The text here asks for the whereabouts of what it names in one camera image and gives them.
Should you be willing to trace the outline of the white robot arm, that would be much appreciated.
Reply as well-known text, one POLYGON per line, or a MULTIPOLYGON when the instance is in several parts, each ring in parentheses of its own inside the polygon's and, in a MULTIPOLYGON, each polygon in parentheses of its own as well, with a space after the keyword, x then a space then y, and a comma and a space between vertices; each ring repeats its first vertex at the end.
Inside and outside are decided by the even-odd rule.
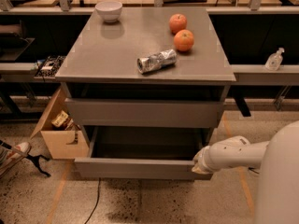
POLYGON ((299 121, 270 140, 252 144, 238 135, 202 148, 192 171, 207 175, 222 169, 260 170, 254 224, 299 224, 299 121))

